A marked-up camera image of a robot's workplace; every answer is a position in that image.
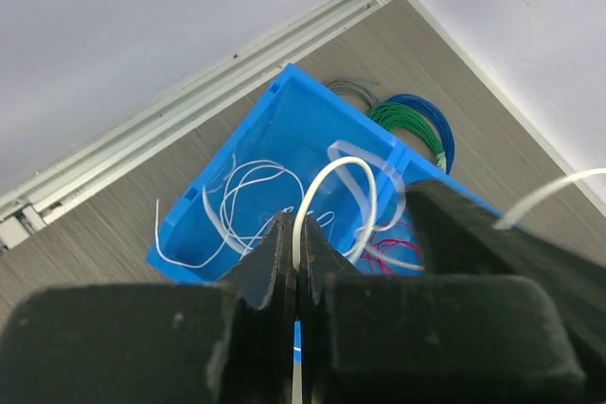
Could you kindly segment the blue plastic compartment bin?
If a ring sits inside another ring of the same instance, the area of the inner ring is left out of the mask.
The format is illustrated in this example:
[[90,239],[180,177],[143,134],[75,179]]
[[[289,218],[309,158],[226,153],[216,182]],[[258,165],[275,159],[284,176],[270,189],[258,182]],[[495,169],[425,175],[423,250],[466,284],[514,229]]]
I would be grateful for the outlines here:
[[316,175],[353,155],[372,169],[377,224],[357,268],[418,275],[424,260],[394,181],[455,186],[455,141],[442,112],[401,94],[363,113],[288,65],[164,217],[148,263],[180,283],[218,280],[260,243],[274,215],[294,214]]

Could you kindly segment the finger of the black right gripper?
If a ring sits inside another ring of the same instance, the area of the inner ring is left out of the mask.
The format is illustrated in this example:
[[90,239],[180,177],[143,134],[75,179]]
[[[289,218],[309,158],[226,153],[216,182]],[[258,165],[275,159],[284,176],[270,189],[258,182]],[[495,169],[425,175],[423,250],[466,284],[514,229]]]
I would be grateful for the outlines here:
[[536,282],[556,304],[583,368],[604,375],[604,267],[523,229],[495,229],[491,211],[438,180],[411,184],[406,202],[428,273]]

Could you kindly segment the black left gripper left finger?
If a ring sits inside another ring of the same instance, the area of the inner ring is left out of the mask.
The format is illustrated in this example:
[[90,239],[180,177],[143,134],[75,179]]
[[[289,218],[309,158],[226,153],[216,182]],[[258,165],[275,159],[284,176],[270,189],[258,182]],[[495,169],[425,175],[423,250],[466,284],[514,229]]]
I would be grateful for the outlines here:
[[287,403],[294,219],[210,285],[49,288],[1,335],[5,403]]

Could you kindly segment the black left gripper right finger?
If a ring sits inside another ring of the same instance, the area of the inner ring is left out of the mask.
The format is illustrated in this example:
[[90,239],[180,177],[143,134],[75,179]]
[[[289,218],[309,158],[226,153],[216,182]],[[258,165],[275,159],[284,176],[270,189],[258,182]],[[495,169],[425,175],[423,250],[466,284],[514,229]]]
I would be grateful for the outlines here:
[[515,275],[374,276],[313,220],[300,234],[306,403],[580,403],[585,373],[547,293]]

